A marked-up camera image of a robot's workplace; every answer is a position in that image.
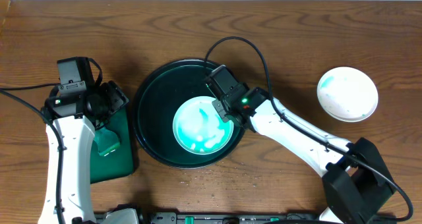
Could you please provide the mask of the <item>mint green plate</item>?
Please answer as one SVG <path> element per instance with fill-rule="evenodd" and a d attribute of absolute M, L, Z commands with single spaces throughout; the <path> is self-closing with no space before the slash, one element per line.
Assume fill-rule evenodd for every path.
<path fill-rule="evenodd" d="M 172 129 L 177 143 L 189 153 L 210 155 L 222 150 L 230 141 L 234 125 L 224 122 L 210 96 L 188 99 L 176 111 Z"/>

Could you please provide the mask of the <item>green scrubbing sponge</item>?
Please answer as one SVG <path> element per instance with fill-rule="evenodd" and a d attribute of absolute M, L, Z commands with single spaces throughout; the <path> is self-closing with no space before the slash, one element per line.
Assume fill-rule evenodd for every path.
<path fill-rule="evenodd" d="M 96 145 L 98 154 L 104 157 L 119 148 L 121 141 L 114 131 L 103 127 L 96 131 L 93 144 Z"/>

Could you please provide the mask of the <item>white plate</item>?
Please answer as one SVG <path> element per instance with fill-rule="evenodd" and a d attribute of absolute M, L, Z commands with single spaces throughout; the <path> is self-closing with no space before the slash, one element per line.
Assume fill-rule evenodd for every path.
<path fill-rule="evenodd" d="M 320 106 L 333 118 L 356 123 L 369 118 L 378 105 L 372 79 L 352 67 L 330 69 L 320 78 L 316 94 Z"/>

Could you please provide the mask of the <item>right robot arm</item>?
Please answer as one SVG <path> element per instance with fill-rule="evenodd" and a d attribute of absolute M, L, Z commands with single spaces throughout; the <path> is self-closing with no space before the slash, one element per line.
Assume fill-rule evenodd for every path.
<path fill-rule="evenodd" d="M 350 142 L 329 134 L 286 109 L 271 93 L 245 84 L 209 85 L 224 121 L 271 138 L 308 164 L 322 179 L 328 207 L 319 221 L 397 221 L 378 215 L 399 190 L 377 147 L 365 138 Z"/>

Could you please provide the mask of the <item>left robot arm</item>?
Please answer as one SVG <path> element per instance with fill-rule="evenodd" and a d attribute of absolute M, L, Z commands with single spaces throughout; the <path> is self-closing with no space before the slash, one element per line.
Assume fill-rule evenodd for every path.
<path fill-rule="evenodd" d="M 113 81 L 63 80 L 45 101 L 47 190 L 39 223 L 138 223 L 135 208 L 97 217 L 90 185 L 135 170 L 127 96 Z"/>

